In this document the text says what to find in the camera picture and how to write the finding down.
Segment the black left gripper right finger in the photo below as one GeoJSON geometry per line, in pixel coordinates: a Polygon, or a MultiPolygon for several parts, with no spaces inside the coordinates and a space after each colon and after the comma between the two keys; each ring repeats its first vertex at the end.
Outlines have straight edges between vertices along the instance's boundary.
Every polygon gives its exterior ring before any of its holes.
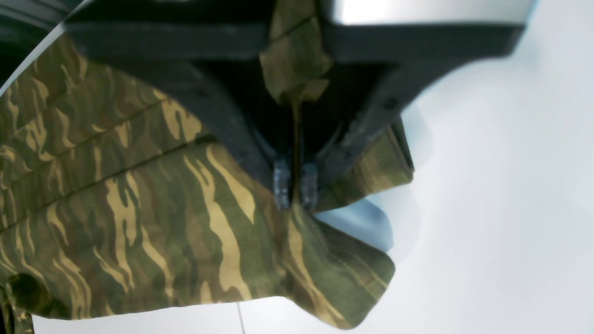
{"type": "Polygon", "coordinates": [[[457,23],[321,26],[334,65],[329,85],[301,108],[299,199],[314,209],[321,190],[440,78],[475,61],[512,53],[526,25],[457,23]]]}

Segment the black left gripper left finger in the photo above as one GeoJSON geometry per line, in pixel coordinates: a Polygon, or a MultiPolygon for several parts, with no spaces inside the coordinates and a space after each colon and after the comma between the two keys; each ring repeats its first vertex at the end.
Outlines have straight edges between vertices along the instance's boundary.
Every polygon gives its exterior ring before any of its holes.
{"type": "Polygon", "coordinates": [[[291,111],[265,86],[258,59],[268,42],[265,21],[67,21],[65,27],[89,59],[187,108],[273,193],[280,209],[291,206],[291,111]]]}

